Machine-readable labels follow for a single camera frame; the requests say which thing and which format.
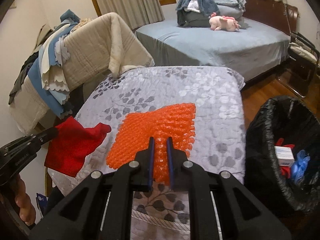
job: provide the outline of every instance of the wooden headboard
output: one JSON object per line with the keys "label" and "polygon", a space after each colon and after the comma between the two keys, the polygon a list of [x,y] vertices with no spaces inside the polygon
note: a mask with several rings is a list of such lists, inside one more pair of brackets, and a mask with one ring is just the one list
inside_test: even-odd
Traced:
{"label": "wooden headboard", "polygon": [[274,0],[246,0],[244,17],[264,23],[290,35],[286,10],[291,31],[297,31],[297,7]]}

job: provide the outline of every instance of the mattress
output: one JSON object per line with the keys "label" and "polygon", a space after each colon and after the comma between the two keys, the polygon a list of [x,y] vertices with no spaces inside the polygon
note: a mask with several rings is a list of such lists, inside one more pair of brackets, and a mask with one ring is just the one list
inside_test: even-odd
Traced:
{"label": "mattress", "polygon": [[164,21],[139,28],[136,36],[158,66],[224,66],[248,81],[288,57],[290,37],[256,21],[245,22],[248,29],[230,33]]}
{"label": "mattress", "polygon": [[[114,171],[106,165],[105,158],[127,113],[195,103],[196,136],[189,159],[213,173],[227,170],[243,182],[243,86],[243,77],[224,67],[158,66],[129,70],[117,80],[108,76],[90,95],[76,119],[84,127],[94,127],[99,122],[109,124],[112,131],[85,158],[76,178],[50,169],[48,172],[67,195],[92,171]],[[164,209],[157,209],[156,201]],[[151,193],[134,193],[131,239],[190,239],[189,214],[186,193],[172,192],[163,183],[154,182]]]}

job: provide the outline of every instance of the pink stuffed animal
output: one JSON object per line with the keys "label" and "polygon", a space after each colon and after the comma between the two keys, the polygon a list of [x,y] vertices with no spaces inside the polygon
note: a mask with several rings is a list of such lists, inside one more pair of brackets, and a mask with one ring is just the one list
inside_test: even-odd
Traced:
{"label": "pink stuffed animal", "polygon": [[241,27],[233,17],[217,16],[216,13],[211,15],[209,23],[211,25],[211,30],[213,31],[224,29],[228,32],[234,32]]}

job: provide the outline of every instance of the trash can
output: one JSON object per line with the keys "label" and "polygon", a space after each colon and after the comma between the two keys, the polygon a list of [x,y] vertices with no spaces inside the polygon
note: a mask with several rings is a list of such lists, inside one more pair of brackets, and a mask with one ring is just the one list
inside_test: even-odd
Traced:
{"label": "trash can", "polygon": [[[294,144],[310,156],[304,177],[295,184],[281,174],[275,144]],[[276,216],[312,212],[320,199],[320,123],[297,98],[269,99],[257,113],[246,135],[244,185]]]}

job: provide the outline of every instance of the white box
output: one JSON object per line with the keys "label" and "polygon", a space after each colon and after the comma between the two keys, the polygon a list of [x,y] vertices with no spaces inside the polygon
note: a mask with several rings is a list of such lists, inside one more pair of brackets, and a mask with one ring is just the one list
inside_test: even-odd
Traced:
{"label": "white box", "polygon": [[275,146],[275,150],[279,165],[291,167],[291,165],[294,163],[294,157],[291,148]]}

